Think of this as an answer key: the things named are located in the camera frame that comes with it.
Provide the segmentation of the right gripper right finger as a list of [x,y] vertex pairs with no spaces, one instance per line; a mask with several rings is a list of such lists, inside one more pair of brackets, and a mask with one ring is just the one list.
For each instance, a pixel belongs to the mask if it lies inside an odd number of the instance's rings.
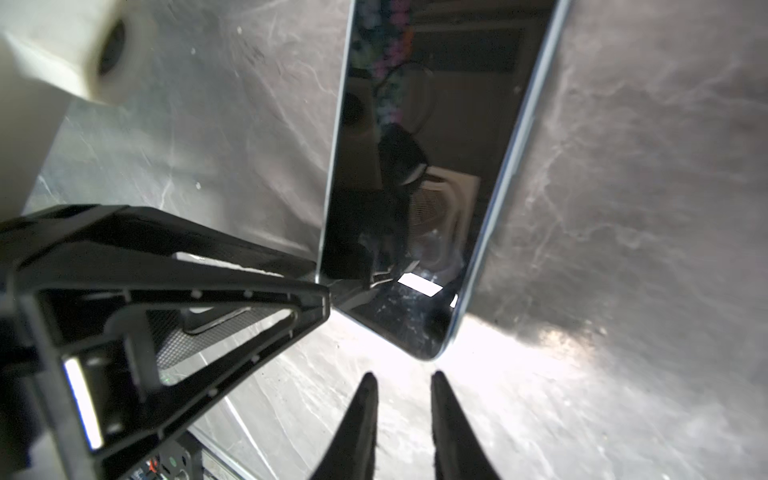
[[436,479],[499,479],[442,371],[431,377]]

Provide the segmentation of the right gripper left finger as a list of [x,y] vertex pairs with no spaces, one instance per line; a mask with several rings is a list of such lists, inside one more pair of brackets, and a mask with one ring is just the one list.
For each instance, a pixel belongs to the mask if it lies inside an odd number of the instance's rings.
[[311,479],[374,478],[379,388],[367,372]]

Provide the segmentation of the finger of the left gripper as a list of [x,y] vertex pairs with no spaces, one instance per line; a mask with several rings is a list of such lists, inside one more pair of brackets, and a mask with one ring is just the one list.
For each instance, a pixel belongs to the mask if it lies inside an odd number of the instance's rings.
[[75,204],[17,217],[1,224],[1,269],[50,241],[93,241],[166,257],[185,253],[271,275],[311,281],[315,263],[250,243],[151,207]]
[[[15,274],[1,297],[12,335],[1,358],[5,479],[122,479],[176,439],[243,380],[329,315],[320,285],[189,267],[60,283]],[[270,307],[283,318],[185,379],[160,377],[152,322],[167,312]]]

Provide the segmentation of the purple-edged phone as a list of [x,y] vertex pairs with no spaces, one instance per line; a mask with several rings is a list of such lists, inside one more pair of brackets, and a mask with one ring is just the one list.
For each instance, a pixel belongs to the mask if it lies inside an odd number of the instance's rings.
[[334,307],[437,358],[467,308],[566,1],[357,1],[318,278]]

